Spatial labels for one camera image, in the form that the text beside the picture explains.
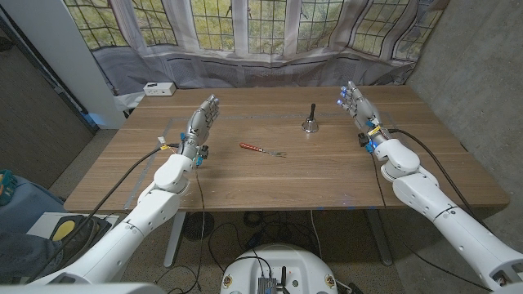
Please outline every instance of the window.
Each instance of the window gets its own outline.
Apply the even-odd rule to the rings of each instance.
[[[108,0],[65,0],[65,5],[89,49],[127,46]]]
[[[191,0],[190,4],[200,48],[234,51],[230,0]]]
[[[161,0],[132,0],[132,5],[147,46],[177,44]]]
[[[401,17],[409,0],[375,0],[361,21],[352,48],[379,56],[385,36]]]
[[[396,45],[394,58],[401,60],[418,60],[419,53],[423,44],[431,33],[432,29],[440,19],[442,11],[427,11],[430,3],[420,2],[418,11],[421,11],[421,18],[414,27]]]
[[[300,28],[297,36],[297,53],[329,44],[342,11],[343,0],[303,0],[300,11]]]
[[[285,0],[248,1],[249,53],[284,53]]]

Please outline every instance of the table leg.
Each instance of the table leg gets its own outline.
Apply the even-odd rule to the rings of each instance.
[[[376,245],[378,246],[379,256],[382,259],[382,263],[385,266],[392,265],[392,256],[389,249],[389,244],[387,242],[387,236],[385,236],[385,231],[383,230],[382,219],[379,217],[378,210],[370,209],[365,211],[367,220],[369,220],[370,229],[373,232],[374,240],[376,240]]]
[[[172,222],[171,237],[169,237],[169,243],[167,245],[167,251],[165,252],[165,258],[163,259],[163,266],[170,267],[174,262],[174,256],[177,253],[178,243],[181,237],[181,229],[183,222],[186,219],[186,212],[177,212],[174,215]]]

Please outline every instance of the blue connector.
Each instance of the blue connector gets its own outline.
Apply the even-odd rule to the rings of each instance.
[[[368,143],[365,146],[365,150],[367,150],[367,152],[369,152],[371,154],[374,151],[374,148],[373,148],[373,146],[370,143]]]

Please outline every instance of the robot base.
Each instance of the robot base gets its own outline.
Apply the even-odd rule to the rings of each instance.
[[[283,286],[289,293],[337,293],[333,272],[318,256],[309,251],[282,243],[261,245],[254,250],[259,257],[269,263],[272,279],[269,278],[269,268],[265,261],[260,260],[265,276],[265,279],[260,280],[258,279],[262,276],[262,269],[257,258],[236,261],[226,269],[223,275],[221,294],[276,294],[274,285],[278,283],[278,289],[281,289],[283,267],[285,267],[286,273]],[[256,257],[250,250],[238,258],[245,256]]]

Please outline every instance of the metal bell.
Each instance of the metal bell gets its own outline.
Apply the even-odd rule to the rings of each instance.
[[[316,118],[314,117],[314,110],[316,108],[316,104],[311,105],[311,115],[306,119],[306,121],[302,124],[302,130],[305,132],[317,132],[318,131],[318,123],[316,122]]]

